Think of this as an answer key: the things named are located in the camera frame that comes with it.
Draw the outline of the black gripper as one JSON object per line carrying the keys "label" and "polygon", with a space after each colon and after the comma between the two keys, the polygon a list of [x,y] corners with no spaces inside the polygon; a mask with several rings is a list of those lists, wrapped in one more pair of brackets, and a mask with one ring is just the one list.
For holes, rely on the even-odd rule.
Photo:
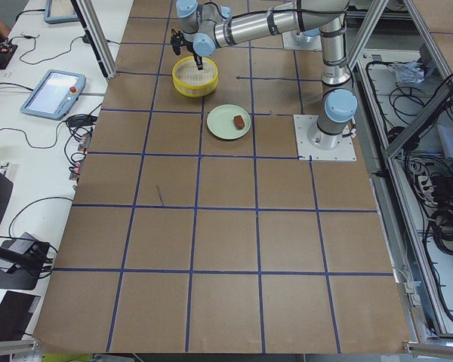
{"label": "black gripper", "polygon": [[191,41],[187,41],[181,31],[177,31],[175,29],[171,30],[170,44],[176,56],[180,56],[181,49],[186,48],[193,55],[197,69],[204,69],[202,57],[194,51],[193,43]]}

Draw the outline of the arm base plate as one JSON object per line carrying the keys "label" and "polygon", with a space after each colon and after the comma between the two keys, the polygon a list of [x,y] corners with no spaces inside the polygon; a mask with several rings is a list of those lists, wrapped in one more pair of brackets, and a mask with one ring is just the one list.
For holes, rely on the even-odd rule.
{"label": "arm base plate", "polygon": [[297,157],[301,161],[354,162],[353,138],[346,126],[338,135],[318,129],[317,115],[293,115]]}
{"label": "arm base plate", "polygon": [[291,31],[282,35],[283,48],[295,51],[322,50],[320,34],[317,32]]}

